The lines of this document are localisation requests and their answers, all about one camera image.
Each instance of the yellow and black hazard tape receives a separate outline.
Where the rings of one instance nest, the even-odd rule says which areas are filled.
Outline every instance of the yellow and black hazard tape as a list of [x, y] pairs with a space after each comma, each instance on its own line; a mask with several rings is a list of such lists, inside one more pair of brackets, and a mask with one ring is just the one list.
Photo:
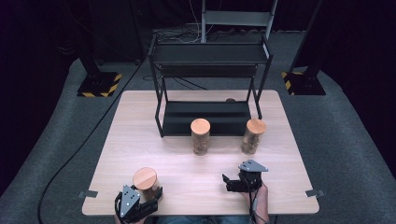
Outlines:
[[108, 91], [101, 91], [101, 92], [94, 92], [94, 91], [84, 91], [84, 92], [79, 92], [78, 96], [83, 96], [83, 97], [108, 97], [112, 96], [114, 91], [119, 85], [120, 79], [122, 75], [117, 74], [116, 77], [114, 78], [114, 82], [111, 85], [110, 89]]
[[294, 89], [293, 89], [293, 86], [292, 86], [291, 80], [290, 80], [291, 74], [293, 74], [293, 75], [303, 75], [304, 73], [301, 73], [301, 72], [297, 72], [297, 73], [282, 72], [282, 77], [283, 77], [283, 81], [285, 81], [286, 90], [288, 91], [289, 95], [294, 95], [295, 92], [294, 92]]

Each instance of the wooden lid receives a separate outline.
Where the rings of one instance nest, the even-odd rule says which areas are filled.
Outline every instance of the wooden lid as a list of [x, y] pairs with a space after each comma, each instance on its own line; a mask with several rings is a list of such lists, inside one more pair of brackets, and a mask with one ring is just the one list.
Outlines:
[[247, 128], [251, 133], [260, 134], [265, 132], [267, 125], [260, 119], [250, 119], [247, 121]]
[[134, 173], [134, 186], [137, 189], [150, 189], [157, 181], [157, 173], [149, 167], [144, 167]]
[[191, 123], [191, 130], [196, 134], [206, 134], [210, 130], [210, 123], [206, 119], [195, 119]]

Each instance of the cylindrical container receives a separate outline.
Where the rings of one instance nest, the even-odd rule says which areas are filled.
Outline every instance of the cylindrical container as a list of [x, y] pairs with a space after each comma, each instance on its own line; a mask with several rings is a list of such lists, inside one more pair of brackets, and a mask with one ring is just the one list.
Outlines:
[[267, 126], [260, 119], [250, 119], [247, 121], [247, 129], [242, 140], [242, 152], [251, 155], [256, 153], [260, 143], [260, 138], [265, 132]]
[[157, 173], [149, 167], [144, 167], [134, 173], [134, 186], [146, 202], [153, 199], [161, 188]]
[[209, 148], [210, 123], [206, 119], [195, 119], [191, 123], [192, 148], [195, 155], [203, 156]]

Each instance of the black cable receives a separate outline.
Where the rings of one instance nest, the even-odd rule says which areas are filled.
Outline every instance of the black cable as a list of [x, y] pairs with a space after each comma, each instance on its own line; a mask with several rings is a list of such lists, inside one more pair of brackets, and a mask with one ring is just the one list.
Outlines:
[[47, 189], [50, 187], [50, 184], [52, 183], [52, 181], [55, 179], [55, 177], [62, 171], [62, 169], [71, 161], [73, 160], [73, 158], [81, 151], [81, 149], [85, 146], [85, 144], [88, 142], [88, 140], [91, 138], [91, 136], [93, 135], [93, 133], [96, 131], [96, 129], [99, 127], [99, 124], [103, 121], [103, 119], [105, 118], [105, 116], [108, 114], [108, 111], [110, 111], [110, 109], [113, 107], [113, 105], [117, 102], [117, 100], [120, 98], [120, 95], [122, 94], [122, 92], [125, 90], [126, 86], [131, 82], [132, 78], [134, 77], [134, 75], [137, 73], [137, 71], [139, 70], [139, 68], [141, 67], [141, 65], [143, 64], [143, 62], [141, 64], [139, 64], [139, 66], [136, 68], [136, 70], [134, 71], [134, 73], [132, 74], [132, 76], [128, 79], [127, 83], [122, 87], [122, 89], [120, 89], [120, 92], [117, 94], [116, 98], [114, 99], [114, 101], [111, 103], [110, 107], [107, 109], [107, 111], [105, 112], [105, 114], [99, 119], [99, 121], [96, 123], [96, 125], [93, 127], [93, 129], [91, 130], [90, 134], [88, 134], [88, 136], [85, 138], [85, 140], [81, 143], [81, 145], [78, 147], [78, 149], [72, 154], [72, 156], [64, 163], [64, 165], [61, 166], [61, 168], [58, 169], [58, 171], [55, 173], [55, 175], [52, 176], [52, 178], [49, 180], [49, 182], [47, 183], [47, 186], [44, 188], [43, 192], [41, 193], [41, 197], [40, 200], [38, 201], [38, 206], [37, 206], [37, 220], [38, 223], [42, 224], [43, 221], [41, 219], [41, 204], [43, 202], [44, 196], [47, 192]]
[[173, 78], [173, 80], [174, 80], [175, 82], [177, 82], [178, 84], [180, 84], [180, 85], [184, 86], [185, 88], [188, 88], [188, 89], [190, 89], [190, 90], [193, 90], [193, 88], [191, 88], [191, 87], [189, 87], [189, 86], [186, 86], [186, 85], [184, 85], [183, 83], [181, 83], [181, 82], [177, 81], [177, 79]]
[[161, 71], [161, 68], [159, 68], [157, 64], [154, 64], [154, 67], [157, 68], [158, 71]]
[[247, 185], [247, 193], [248, 193], [249, 204], [250, 204], [250, 207], [249, 207], [249, 209], [248, 209], [248, 213], [249, 213], [249, 215], [250, 215], [250, 219], [251, 219], [251, 220], [254, 220], [253, 201], [252, 201], [252, 199], [251, 199], [251, 192], [250, 192], [250, 186], [249, 186], [249, 184], [248, 184], [248, 180], [247, 180], [243, 175], [240, 175], [239, 178], [240, 178], [241, 180], [243, 180], [243, 181], [245, 182], [245, 184]]
[[184, 79], [184, 78], [182, 78], [182, 77], [179, 77], [179, 79], [181, 79], [181, 80], [183, 80], [183, 81], [185, 81], [185, 82], [190, 83], [192, 86], [195, 86], [195, 87], [198, 87], [198, 88], [200, 88], [200, 89], [202, 89], [202, 90], [206, 90], [206, 91], [207, 91], [207, 88], [204, 88], [204, 87], [199, 86], [199, 85], [197, 85], [197, 84], [195, 84], [195, 83], [192, 83], [192, 82], [188, 81], [187, 79]]
[[152, 81], [153, 80], [151, 75], [142, 77], [142, 79], [145, 80], [145, 81]]
[[[256, 201], [256, 197], [257, 197], [257, 194], [258, 194], [258, 193], [259, 193], [259, 190], [257, 189], [257, 190], [256, 190], [256, 194], [254, 195], [253, 203], [254, 203], [254, 201]], [[270, 221], [270, 220], [268, 220], [268, 222], [267, 222], [264, 218], [262, 218], [261, 216], [259, 216], [259, 215], [256, 213], [256, 211], [254, 211], [254, 210], [253, 210], [253, 214], [256, 215], [259, 219], [261, 219], [264, 223], [269, 223], [269, 221]]]
[[215, 40], [217, 40], [219, 38], [219, 31], [216, 31], [216, 32], [214, 32], [214, 33], [209, 33], [207, 36], [206, 36], [206, 40], [209, 40], [209, 41], [215, 41]]
[[186, 37], [189, 37], [189, 35], [194, 35], [193, 31], [184, 31], [183, 28], [181, 28], [182, 31], [181, 32], [176, 32], [174, 31], [174, 33], [179, 33], [178, 35], [166, 35], [165, 32], [154, 32], [154, 34], [156, 34], [158, 36], [158, 42], [160, 43], [164, 43], [168, 40], [182, 40]]

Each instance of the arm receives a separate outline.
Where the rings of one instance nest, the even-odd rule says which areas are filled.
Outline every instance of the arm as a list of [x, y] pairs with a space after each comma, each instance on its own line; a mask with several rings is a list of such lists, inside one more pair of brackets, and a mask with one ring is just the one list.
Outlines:
[[[250, 199], [248, 193], [241, 193], [244, 196], [245, 200], [247, 201], [247, 205], [250, 207]], [[255, 193], [251, 193], [251, 198], [254, 199]], [[268, 216], [268, 188], [262, 183], [262, 186], [259, 188], [256, 196], [257, 200], [257, 207], [256, 212], [254, 214], [256, 218], [257, 224], [266, 224], [269, 223], [269, 216]]]
[[[115, 218], [115, 220], [116, 220], [116, 224], [120, 224], [120, 220], [119, 220], [119, 218], [118, 218], [116, 215], [114, 215], [114, 218]], [[143, 218], [140, 219], [138, 222], [134, 222], [134, 223], [132, 223], [132, 224], [144, 224], [145, 221], [146, 221], [146, 218], [147, 218], [147, 217], [143, 217]]]

